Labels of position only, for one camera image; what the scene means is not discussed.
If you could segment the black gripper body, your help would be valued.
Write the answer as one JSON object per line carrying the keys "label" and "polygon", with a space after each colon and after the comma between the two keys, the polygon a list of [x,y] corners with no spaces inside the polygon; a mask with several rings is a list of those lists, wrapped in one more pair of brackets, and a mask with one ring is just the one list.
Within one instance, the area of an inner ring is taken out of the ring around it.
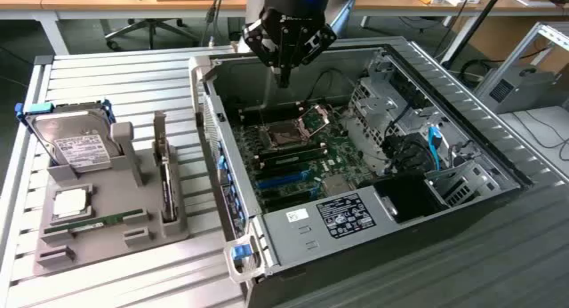
{"label": "black gripper body", "polygon": [[296,23],[316,25],[326,23],[325,9],[329,0],[264,0],[260,13],[264,29],[278,48],[282,65],[282,29]]}

